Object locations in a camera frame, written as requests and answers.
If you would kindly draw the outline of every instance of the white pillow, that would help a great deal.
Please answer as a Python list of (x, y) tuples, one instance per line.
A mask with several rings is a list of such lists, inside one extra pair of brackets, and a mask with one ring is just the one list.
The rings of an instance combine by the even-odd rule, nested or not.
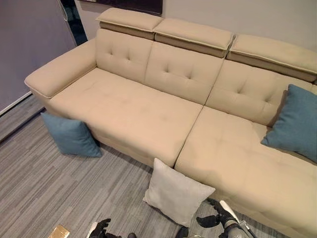
[(186, 177), (155, 158), (150, 186), (143, 201), (159, 208), (174, 222), (190, 227), (200, 204), (214, 191), (215, 188)]

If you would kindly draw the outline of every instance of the throw pillow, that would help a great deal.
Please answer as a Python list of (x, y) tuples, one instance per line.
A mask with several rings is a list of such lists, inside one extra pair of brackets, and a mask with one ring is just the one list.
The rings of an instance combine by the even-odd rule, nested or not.
[(63, 154), (101, 157), (86, 125), (79, 120), (71, 120), (41, 113), (44, 123)]
[(143, 201), (159, 208), (174, 222), (190, 227), (200, 204), (214, 191), (213, 187), (186, 177), (155, 158), (150, 186)]
[(317, 95), (290, 84), (278, 120), (261, 144), (297, 152), (317, 163)]

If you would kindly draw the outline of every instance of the gray carpet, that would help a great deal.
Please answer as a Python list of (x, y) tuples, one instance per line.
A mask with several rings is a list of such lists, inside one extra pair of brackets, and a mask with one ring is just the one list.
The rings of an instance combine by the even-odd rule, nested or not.
[[(62, 224), (84, 238), (94, 221), (112, 218), (108, 231), (126, 238), (174, 238), (179, 226), (142, 201), (152, 169), (102, 146), (102, 158), (58, 152), (40, 117), (0, 145), (0, 237), (47, 238)], [(197, 214), (214, 214), (204, 202)], [(245, 216), (259, 238), (284, 237)], [(217, 237), (220, 226), (191, 234)]]
[(0, 142), (31, 120), (42, 109), (42, 103), (34, 95), (30, 95), (17, 106), (0, 115)]

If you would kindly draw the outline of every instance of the gray wall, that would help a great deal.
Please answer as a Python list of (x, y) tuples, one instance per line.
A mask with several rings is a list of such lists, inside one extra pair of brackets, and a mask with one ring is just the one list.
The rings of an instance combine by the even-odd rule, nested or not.
[[(75, 1), (91, 39), (98, 29), (95, 18), (108, 6)], [(317, 52), (317, 0), (164, 0), (163, 15)]]
[(74, 47), (56, 0), (1, 0), (0, 111), (29, 91), (28, 74)]

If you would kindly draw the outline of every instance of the sofa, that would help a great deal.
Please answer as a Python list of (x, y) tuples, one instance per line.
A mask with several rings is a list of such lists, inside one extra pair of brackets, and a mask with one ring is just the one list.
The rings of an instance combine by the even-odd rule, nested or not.
[(317, 235), (317, 167), (260, 144), (289, 84), (317, 94), (317, 55), (288, 43), (110, 8), (95, 39), (26, 79), (51, 114), (100, 142), (216, 188), (294, 238)]

